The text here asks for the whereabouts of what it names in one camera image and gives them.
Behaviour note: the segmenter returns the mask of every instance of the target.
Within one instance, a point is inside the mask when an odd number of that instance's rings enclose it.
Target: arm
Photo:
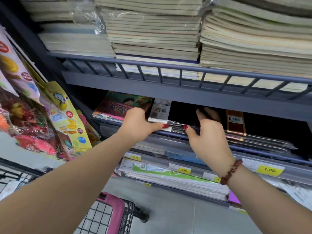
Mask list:
[[[205,108],[218,121],[210,109]],[[198,136],[192,128],[187,128],[190,145],[219,177],[223,177],[235,162],[222,125],[207,119],[197,110],[201,123]],[[240,165],[228,181],[229,188],[240,200],[243,208],[263,233],[311,233],[312,212],[291,200],[246,167]]]
[[[0,233],[72,234],[122,156],[162,123],[133,108],[116,134],[0,202]]]

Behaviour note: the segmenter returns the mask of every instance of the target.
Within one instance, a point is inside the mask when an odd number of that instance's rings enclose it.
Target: plastic-wrapped notebook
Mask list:
[[[122,122],[129,109],[142,107],[151,101],[150,97],[108,91],[92,115],[95,119]]]

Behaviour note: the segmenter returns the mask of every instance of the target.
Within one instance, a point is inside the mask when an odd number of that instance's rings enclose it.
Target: cart wheel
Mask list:
[[[149,213],[136,206],[133,211],[133,216],[139,218],[142,223],[146,223],[149,220]]]

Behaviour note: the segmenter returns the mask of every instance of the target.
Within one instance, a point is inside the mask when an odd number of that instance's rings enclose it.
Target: beaded bracelet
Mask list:
[[[243,160],[236,160],[236,162],[234,163],[234,165],[232,166],[231,170],[228,171],[228,174],[225,177],[221,178],[220,184],[221,185],[226,185],[228,180],[231,178],[232,173],[234,173],[236,171],[236,169],[238,168],[239,165],[241,165],[243,163]]]

